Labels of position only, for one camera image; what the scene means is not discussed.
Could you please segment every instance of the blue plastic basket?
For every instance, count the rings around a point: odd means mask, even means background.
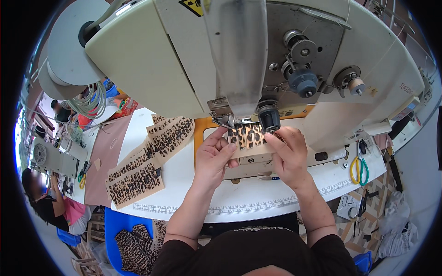
[[[72,235],[58,228],[57,236],[62,242],[70,246],[77,246],[81,242],[81,235]]]
[[[365,254],[359,254],[358,256],[353,258],[354,264],[358,267],[358,271],[365,273],[368,275],[371,269],[372,260],[371,260],[371,251],[368,251]]]
[[[114,269],[124,276],[135,276],[138,274],[121,270],[121,255],[117,242],[115,241],[115,236],[123,229],[132,232],[132,227],[140,223],[146,226],[149,235],[153,238],[151,219],[140,218],[117,211],[112,211],[108,207],[104,209],[104,233],[106,235],[107,256],[109,257],[110,264],[114,267]]]

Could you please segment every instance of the green-handled scissors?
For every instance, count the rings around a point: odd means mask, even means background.
[[[361,143],[363,143],[362,141],[357,141],[356,142],[356,146],[357,146],[357,150],[358,150],[358,155],[353,159],[353,162],[351,162],[350,165],[350,177],[351,177],[351,181],[354,184],[361,184],[361,186],[365,186],[365,184],[367,184],[368,182],[368,177],[369,177],[369,171],[368,171],[368,166],[367,163],[365,162],[365,159],[361,157]],[[358,160],[361,161],[361,168],[359,169],[359,162]],[[353,176],[353,166],[356,164],[356,178],[354,178]],[[362,182],[362,173],[364,172],[364,167],[365,170],[367,171],[367,177],[365,178],[365,181]]]
[[[80,189],[84,188],[84,184],[86,183],[86,173],[88,172],[90,166],[91,163],[88,166],[88,162],[84,162],[83,169],[81,169],[80,173],[78,174],[77,180],[80,183]]]

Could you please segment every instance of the hand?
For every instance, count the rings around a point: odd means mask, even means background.
[[[53,172],[51,175],[51,190],[55,192],[56,189],[58,189],[58,174]]]
[[[275,133],[279,134],[287,143],[266,133],[264,138],[275,148],[272,154],[275,171],[279,178],[290,188],[302,187],[311,175],[307,172],[307,146],[304,135],[299,129],[283,126]]]
[[[209,135],[196,151],[195,177],[192,185],[215,190],[224,177],[225,165],[239,166],[238,161],[230,160],[236,144],[229,144],[222,137],[227,129],[219,127]]]

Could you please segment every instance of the stack of fabric pieces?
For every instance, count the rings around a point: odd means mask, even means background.
[[[148,276],[161,250],[167,222],[152,220],[153,238],[143,224],[135,225],[132,232],[121,230],[115,240],[120,250],[123,271]]]

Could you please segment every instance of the measuring tape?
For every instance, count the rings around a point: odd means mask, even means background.
[[[319,189],[319,193],[322,196],[328,195],[336,190],[345,188],[347,186],[356,187],[350,179],[347,179],[342,182],[338,182],[334,185],[324,187]],[[223,215],[236,215],[236,214],[244,214],[244,213],[253,213],[253,212],[262,212],[271,209],[282,208],[285,206],[298,204],[298,198],[293,195],[291,197],[285,197],[276,200],[269,200],[263,202],[249,203],[249,204],[240,204],[240,205],[230,205],[230,206],[215,206],[209,207],[207,211],[208,216],[223,216]],[[140,211],[145,212],[154,212],[154,213],[162,213],[162,214],[173,214],[178,206],[159,206],[159,205],[150,205],[150,204],[140,204],[134,203],[133,208]]]

